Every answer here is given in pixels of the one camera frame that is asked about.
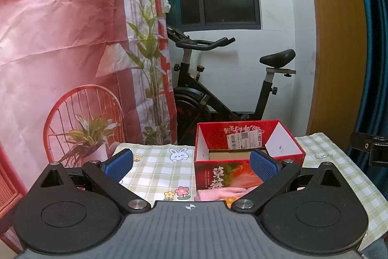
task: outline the bunny print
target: bunny print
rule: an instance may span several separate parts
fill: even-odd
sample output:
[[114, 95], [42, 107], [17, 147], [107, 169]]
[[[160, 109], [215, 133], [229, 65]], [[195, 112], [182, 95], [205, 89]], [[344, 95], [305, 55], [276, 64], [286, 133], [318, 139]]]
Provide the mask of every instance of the bunny print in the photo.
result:
[[186, 153], [187, 148], [182, 148], [180, 151], [177, 151], [173, 148], [170, 148], [170, 159], [172, 162], [176, 163], [178, 160], [186, 160], [189, 158], [188, 154]]

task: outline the white wall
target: white wall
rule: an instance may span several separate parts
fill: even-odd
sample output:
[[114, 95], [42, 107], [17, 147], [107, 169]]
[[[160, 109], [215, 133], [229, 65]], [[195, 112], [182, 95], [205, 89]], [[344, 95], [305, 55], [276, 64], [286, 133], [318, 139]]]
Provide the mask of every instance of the white wall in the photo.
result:
[[[254, 111], [265, 77], [266, 66], [259, 63], [263, 55], [295, 48], [294, 5], [292, 0], [260, 0], [261, 30], [216, 30], [186, 33], [191, 38], [215, 41], [235, 37], [236, 42], [209, 52], [193, 51], [191, 73], [198, 64], [205, 67], [200, 81], [234, 111]], [[170, 41], [172, 65], [180, 63], [183, 49]], [[295, 67], [295, 61], [288, 65]], [[263, 119], [280, 119], [293, 126], [294, 80], [275, 75], [277, 95], [270, 95]], [[178, 73], [173, 72], [174, 86]]]
[[314, 0], [293, 0], [295, 25], [295, 69], [290, 129], [295, 136], [306, 134], [315, 77], [316, 30]]

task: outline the window frame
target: window frame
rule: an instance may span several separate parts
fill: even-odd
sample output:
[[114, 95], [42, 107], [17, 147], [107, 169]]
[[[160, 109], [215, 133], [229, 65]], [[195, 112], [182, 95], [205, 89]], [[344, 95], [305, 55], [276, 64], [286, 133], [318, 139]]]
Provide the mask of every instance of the window frame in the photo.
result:
[[174, 26], [184, 32], [187, 31], [206, 31], [206, 30], [232, 30], [232, 29], [261, 29], [261, 16], [260, 16], [260, 1], [253, 0], [253, 9], [255, 12], [256, 21], [250, 22], [213, 22], [206, 23], [205, 21], [205, 6], [204, 0], [198, 0], [199, 5], [199, 24], [180, 24]]

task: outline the metal screw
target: metal screw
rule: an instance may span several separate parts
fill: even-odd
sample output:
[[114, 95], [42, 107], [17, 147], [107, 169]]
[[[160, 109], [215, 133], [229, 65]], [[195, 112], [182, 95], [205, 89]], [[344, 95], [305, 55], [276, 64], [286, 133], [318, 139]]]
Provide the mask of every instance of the metal screw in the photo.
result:
[[147, 201], [144, 201], [141, 199], [135, 199], [135, 200], [129, 201], [128, 206], [131, 209], [141, 210], [147, 207]]
[[254, 206], [254, 203], [251, 200], [247, 199], [242, 199], [242, 200], [237, 200], [234, 202], [234, 205], [239, 208], [239, 209], [251, 209]]

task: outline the flower print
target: flower print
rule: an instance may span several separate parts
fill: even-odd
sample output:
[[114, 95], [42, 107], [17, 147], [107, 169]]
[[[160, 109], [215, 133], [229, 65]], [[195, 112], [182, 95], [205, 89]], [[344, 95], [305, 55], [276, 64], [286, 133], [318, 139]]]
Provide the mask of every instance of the flower print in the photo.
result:
[[164, 197], [165, 197], [166, 199], [173, 199], [173, 198], [174, 198], [174, 195], [175, 195], [175, 193], [172, 192], [172, 191], [168, 191], [168, 192], [165, 192], [165, 193], [164, 193]]
[[189, 188], [188, 187], [179, 186], [178, 189], [175, 190], [175, 193], [177, 194], [177, 196], [188, 195], [189, 194]]

